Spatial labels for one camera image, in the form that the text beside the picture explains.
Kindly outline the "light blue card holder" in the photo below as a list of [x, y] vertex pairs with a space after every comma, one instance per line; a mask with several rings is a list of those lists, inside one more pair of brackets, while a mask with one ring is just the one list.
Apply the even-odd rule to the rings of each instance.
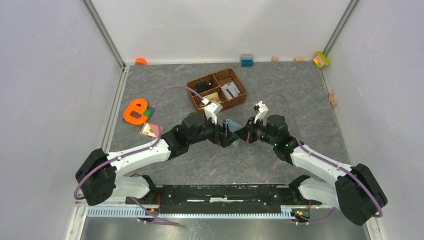
[[242, 128], [241, 125], [234, 120], [227, 119], [226, 122], [227, 122], [227, 126], [228, 126], [229, 130], [233, 133]]

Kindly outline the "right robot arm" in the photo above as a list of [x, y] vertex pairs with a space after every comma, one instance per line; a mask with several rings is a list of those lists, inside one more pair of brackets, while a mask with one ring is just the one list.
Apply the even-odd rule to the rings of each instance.
[[261, 141], [272, 145], [275, 155], [292, 166], [305, 169], [321, 180], [303, 176], [289, 189], [295, 204], [315, 200], [336, 209], [353, 224], [362, 226], [372, 217], [381, 217], [388, 199], [371, 170], [364, 164], [349, 164], [325, 158], [289, 132], [285, 118], [271, 115], [266, 121], [251, 117], [235, 135], [246, 143]]

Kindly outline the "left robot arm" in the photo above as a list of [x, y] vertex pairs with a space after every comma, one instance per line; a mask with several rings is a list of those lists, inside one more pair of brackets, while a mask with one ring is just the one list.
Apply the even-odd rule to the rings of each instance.
[[102, 148], [93, 150], [75, 174], [78, 186], [74, 197], [85, 200], [89, 206], [111, 197], [135, 197], [151, 204], [157, 198], [153, 183], [146, 176], [129, 177], [129, 172], [177, 158], [199, 142], [210, 141], [226, 148], [238, 139], [226, 121], [218, 124], [198, 113], [190, 113], [181, 124], [151, 142], [109, 153]]

